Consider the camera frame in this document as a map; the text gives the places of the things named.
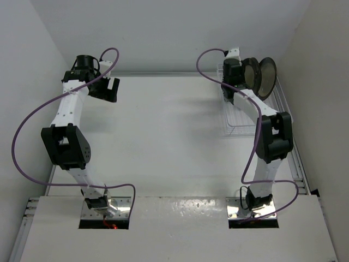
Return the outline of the brown striped rim plate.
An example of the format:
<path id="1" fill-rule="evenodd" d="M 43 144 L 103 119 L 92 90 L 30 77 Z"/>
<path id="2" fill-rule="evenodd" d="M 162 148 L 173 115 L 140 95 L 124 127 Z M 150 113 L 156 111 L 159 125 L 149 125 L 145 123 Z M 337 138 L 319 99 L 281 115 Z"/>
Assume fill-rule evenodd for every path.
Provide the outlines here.
<path id="1" fill-rule="evenodd" d="M 258 95 L 261 86 L 261 69 L 256 58 L 246 58 L 242 61 L 244 67 L 245 83 L 248 89 L 253 90 L 255 95 Z"/>

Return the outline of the grey rim plate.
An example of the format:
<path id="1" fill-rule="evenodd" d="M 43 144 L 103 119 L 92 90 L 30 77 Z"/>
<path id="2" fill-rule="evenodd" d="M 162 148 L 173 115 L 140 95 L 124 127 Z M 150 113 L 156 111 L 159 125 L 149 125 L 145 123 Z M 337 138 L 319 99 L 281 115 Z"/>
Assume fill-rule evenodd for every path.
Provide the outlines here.
<path id="1" fill-rule="evenodd" d="M 258 97 L 266 100 L 272 93 L 277 80 L 277 67 L 275 61 L 270 58 L 264 58 L 260 63 L 261 85 L 258 91 Z"/>

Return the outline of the blue floral plate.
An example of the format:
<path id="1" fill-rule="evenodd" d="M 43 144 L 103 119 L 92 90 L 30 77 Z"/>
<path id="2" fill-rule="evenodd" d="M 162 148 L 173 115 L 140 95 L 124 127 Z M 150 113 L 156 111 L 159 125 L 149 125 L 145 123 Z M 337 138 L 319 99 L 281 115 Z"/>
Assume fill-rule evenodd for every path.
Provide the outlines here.
<path id="1" fill-rule="evenodd" d="M 234 96 L 233 90 L 228 87 L 222 87 L 221 89 L 222 89 L 225 101 L 233 104 L 233 96 Z"/>

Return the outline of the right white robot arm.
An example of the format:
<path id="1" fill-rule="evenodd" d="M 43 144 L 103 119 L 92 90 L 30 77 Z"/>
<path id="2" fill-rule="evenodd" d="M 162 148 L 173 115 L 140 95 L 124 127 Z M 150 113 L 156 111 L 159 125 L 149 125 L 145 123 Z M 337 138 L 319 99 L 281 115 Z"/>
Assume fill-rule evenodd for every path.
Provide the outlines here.
<path id="1" fill-rule="evenodd" d="M 221 88 L 225 99 L 256 125 L 253 151 L 257 155 L 257 167 L 244 199 L 249 211 L 270 204 L 277 169 L 293 150 L 291 115 L 265 103 L 276 79 L 276 63 L 270 57 L 260 62 L 255 58 L 243 61 L 227 58 L 222 64 Z"/>

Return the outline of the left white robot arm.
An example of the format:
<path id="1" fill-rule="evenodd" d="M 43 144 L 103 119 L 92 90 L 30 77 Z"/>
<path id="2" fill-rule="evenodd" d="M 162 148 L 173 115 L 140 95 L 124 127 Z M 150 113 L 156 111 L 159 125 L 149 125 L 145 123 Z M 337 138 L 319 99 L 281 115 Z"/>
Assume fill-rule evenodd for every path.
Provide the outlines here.
<path id="1" fill-rule="evenodd" d="M 116 102 L 119 80 L 110 77 L 108 70 L 111 67 L 112 62 L 101 58 L 77 56 L 73 67 L 62 79 L 64 97 L 57 114 L 51 125 L 41 130 L 51 162 L 75 179 L 87 207 L 103 217 L 113 217 L 118 208 L 89 166 L 92 150 L 80 131 L 80 119 L 88 96 Z"/>

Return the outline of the white front board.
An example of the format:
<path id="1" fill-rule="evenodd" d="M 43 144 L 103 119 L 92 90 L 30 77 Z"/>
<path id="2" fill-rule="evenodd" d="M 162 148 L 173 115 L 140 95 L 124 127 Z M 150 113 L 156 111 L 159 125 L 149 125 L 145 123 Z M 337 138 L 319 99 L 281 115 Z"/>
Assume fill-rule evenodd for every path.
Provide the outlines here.
<path id="1" fill-rule="evenodd" d="M 81 229 L 79 196 L 44 196 L 22 261 L 337 261 L 315 196 L 276 228 L 228 225 L 226 200 L 138 197 L 127 229 Z"/>

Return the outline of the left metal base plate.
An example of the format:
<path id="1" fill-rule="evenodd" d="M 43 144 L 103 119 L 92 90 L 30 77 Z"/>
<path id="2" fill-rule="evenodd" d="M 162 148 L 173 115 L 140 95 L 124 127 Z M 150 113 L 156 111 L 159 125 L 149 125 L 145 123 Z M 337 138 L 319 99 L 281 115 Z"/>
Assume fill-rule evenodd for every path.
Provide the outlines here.
<path id="1" fill-rule="evenodd" d="M 131 207 L 131 197 L 112 197 L 112 210 L 106 214 L 107 220 L 128 220 Z M 103 220 L 104 213 L 89 209 L 87 204 L 83 202 L 81 210 L 81 220 Z"/>

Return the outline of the metal base plate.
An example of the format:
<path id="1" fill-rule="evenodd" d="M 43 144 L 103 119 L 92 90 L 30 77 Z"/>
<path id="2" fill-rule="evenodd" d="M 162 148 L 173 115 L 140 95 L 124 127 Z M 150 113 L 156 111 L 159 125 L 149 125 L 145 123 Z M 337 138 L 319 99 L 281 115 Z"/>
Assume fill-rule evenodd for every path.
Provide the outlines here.
<path id="1" fill-rule="evenodd" d="M 106 214 L 107 220 L 128 220 L 131 207 L 131 197 L 112 197 L 112 210 Z M 103 220 L 104 213 L 89 209 L 87 204 L 83 202 L 81 210 L 81 220 Z"/>
<path id="2" fill-rule="evenodd" d="M 264 204 L 261 207 L 252 209 L 246 208 L 245 198 L 242 198 L 242 204 L 239 197 L 226 198 L 227 215 L 229 220 L 245 220 L 249 218 L 261 219 L 277 219 L 276 208 L 274 201 L 271 200 L 269 204 Z"/>

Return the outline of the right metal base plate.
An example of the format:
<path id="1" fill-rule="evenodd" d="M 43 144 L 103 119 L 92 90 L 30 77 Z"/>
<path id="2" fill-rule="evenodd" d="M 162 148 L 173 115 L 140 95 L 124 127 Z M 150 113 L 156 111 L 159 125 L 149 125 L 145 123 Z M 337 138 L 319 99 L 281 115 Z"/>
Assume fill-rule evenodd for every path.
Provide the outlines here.
<path id="1" fill-rule="evenodd" d="M 261 219 L 277 219 L 276 208 L 274 201 L 271 200 L 269 204 L 264 204 L 261 207 L 252 209 L 246 208 L 245 198 L 242 198 L 242 204 L 239 197 L 226 198 L 227 215 L 229 220 L 245 220 L 249 218 Z"/>

